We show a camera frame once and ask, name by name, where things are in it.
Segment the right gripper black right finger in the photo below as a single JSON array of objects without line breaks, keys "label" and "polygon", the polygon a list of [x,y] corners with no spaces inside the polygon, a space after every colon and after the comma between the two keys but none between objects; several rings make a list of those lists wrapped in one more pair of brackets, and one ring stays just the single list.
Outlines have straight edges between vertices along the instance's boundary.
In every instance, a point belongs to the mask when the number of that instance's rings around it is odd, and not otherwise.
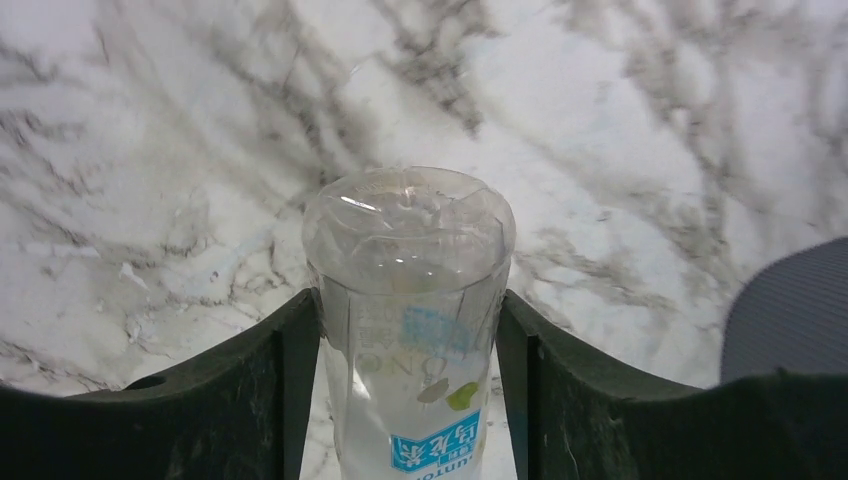
[{"label": "right gripper black right finger", "polygon": [[709,389],[634,368],[514,292],[496,347],[521,479],[843,479],[847,380],[784,370]]}]

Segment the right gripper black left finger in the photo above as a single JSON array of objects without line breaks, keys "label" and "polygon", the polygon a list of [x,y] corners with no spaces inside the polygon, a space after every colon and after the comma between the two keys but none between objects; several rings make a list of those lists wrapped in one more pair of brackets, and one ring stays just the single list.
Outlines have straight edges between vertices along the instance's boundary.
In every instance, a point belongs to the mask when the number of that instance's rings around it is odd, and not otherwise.
[{"label": "right gripper black left finger", "polygon": [[318,353],[302,291],[265,320],[120,391],[1,391],[5,479],[296,479]]}]

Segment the clear bottle white blue label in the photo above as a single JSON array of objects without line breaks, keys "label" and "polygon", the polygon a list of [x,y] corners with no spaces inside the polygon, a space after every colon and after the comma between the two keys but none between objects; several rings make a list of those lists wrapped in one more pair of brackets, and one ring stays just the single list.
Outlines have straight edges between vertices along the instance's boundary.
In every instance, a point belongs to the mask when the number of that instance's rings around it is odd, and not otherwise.
[{"label": "clear bottle white blue label", "polygon": [[345,479],[476,479],[516,225],[470,175],[381,168],[325,186],[302,244]]}]

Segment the grey mesh waste bin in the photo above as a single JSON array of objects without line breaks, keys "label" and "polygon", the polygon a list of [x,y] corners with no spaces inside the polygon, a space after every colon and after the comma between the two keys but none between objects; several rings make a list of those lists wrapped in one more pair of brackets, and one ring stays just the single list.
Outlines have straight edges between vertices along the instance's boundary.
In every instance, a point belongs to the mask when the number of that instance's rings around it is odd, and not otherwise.
[{"label": "grey mesh waste bin", "polygon": [[725,322],[722,383],[785,369],[847,372],[847,239],[792,254],[753,277]]}]

